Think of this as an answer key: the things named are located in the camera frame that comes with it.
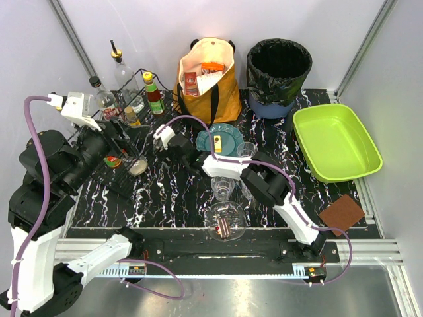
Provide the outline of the red sauce bottle yellow cap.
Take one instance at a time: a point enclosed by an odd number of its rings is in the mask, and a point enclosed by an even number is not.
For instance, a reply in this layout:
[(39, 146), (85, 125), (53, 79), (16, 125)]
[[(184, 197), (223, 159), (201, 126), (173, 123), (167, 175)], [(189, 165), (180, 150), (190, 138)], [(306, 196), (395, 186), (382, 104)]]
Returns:
[(113, 156), (107, 156), (103, 159), (105, 165), (110, 168), (118, 168), (122, 164), (122, 159)]

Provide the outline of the glass jar front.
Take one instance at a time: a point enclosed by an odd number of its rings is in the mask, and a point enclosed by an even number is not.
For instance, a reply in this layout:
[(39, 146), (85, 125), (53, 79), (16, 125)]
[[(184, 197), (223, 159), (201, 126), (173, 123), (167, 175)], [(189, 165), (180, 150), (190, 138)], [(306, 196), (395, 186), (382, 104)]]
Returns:
[(131, 167), (129, 168), (128, 172), (129, 174), (131, 174), (132, 176), (139, 176), (141, 174), (143, 174), (148, 167), (148, 163), (145, 159), (139, 159), (137, 161), (135, 161)]

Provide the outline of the small yellow seasoning bottle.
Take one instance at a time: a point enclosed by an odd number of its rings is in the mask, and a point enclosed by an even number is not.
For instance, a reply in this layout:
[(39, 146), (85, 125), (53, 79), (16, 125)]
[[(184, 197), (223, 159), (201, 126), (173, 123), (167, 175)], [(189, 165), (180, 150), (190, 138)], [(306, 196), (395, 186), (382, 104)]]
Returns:
[(141, 126), (141, 122), (131, 106), (126, 106), (124, 109), (127, 124), (132, 127)]

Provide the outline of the teal ceramic plate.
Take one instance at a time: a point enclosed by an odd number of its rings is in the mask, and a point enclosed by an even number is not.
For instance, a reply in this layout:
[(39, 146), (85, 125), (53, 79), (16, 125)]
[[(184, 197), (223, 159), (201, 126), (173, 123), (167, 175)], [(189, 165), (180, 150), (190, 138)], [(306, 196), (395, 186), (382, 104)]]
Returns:
[[(237, 147), (244, 142), (241, 132), (226, 123), (217, 123), (209, 128), (212, 139), (214, 135), (221, 136), (222, 152), (216, 153), (227, 157), (237, 157)], [(210, 140), (206, 130), (199, 132), (196, 138), (196, 148), (199, 151), (211, 151)]]

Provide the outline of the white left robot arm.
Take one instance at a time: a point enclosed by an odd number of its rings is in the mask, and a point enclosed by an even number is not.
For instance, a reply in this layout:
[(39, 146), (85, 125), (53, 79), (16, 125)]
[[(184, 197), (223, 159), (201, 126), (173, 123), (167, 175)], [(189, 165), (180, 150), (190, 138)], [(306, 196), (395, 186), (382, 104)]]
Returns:
[(9, 200), (14, 258), (1, 305), (12, 315), (57, 316), (101, 271), (124, 258), (142, 257), (143, 236), (122, 227), (82, 258), (54, 261), (79, 188), (109, 153), (125, 148), (126, 136), (115, 122), (82, 127), (74, 145), (56, 130), (32, 134), (19, 155), (26, 169), (23, 183)]

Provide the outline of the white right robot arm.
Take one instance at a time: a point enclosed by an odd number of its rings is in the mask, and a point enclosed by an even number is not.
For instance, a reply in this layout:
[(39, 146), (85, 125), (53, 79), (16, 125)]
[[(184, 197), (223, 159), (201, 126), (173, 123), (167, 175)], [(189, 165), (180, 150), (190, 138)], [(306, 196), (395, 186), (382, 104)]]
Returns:
[(185, 136), (175, 134), (170, 128), (157, 133), (155, 138), (172, 159), (179, 158), (191, 173), (241, 181), (260, 204), (282, 217), (299, 243), (314, 255), (321, 254), (326, 238), (296, 199), (294, 183), (267, 154), (258, 152), (252, 157), (231, 158), (198, 151)]

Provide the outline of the clear bottle black cap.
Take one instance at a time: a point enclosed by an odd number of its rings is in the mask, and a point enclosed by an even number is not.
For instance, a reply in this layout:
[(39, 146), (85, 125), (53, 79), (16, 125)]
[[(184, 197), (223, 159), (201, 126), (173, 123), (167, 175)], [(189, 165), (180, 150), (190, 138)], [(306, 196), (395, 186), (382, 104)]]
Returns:
[(96, 89), (95, 101), (104, 119), (117, 118), (120, 115), (120, 107), (112, 92), (106, 90), (101, 80), (97, 76), (89, 78), (90, 85)]

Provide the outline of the clear glass bowl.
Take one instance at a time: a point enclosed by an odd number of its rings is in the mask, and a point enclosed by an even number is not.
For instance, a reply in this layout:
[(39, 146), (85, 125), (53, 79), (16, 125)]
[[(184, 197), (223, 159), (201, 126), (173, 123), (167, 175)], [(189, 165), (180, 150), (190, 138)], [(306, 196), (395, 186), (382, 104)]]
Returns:
[(244, 210), (234, 201), (214, 203), (206, 213), (205, 224), (209, 235), (219, 242), (242, 237), (247, 227)]

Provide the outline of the yellow cake slice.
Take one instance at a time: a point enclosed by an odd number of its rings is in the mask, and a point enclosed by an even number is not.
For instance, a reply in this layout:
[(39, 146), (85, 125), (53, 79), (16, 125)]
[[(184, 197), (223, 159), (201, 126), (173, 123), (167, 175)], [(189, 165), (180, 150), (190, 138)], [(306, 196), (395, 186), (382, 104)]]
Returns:
[(214, 151), (216, 153), (222, 152), (221, 136), (220, 135), (214, 135), (213, 142), (214, 142)]

